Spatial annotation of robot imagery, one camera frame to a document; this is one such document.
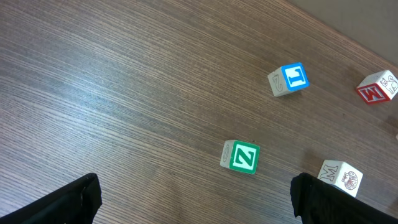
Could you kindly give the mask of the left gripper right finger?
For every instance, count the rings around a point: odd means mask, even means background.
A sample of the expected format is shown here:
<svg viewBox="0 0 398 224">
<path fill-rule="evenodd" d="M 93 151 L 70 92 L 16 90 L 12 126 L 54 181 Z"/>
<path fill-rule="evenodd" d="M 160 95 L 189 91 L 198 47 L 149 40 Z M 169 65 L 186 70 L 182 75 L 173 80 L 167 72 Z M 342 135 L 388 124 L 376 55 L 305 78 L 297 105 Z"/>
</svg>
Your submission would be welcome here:
<svg viewBox="0 0 398 224">
<path fill-rule="evenodd" d="M 303 224 L 397 224 L 397 218 L 308 173 L 292 179 L 290 196 L 294 216 Z"/>
</svg>

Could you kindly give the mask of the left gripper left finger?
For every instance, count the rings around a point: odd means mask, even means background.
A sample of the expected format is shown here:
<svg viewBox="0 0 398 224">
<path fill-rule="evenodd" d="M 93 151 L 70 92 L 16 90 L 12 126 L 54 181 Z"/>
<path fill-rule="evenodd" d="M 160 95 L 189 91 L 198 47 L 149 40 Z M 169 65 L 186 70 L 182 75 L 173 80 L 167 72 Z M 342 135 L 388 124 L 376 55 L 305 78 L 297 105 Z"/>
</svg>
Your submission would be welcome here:
<svg viewBox="0 0 398 224">
<path fill-rule="evenodd" d="M 89 173 L 1 217 L 1 224 L 92 224 L 101 205 L 99 178 Z"/>
</svg>

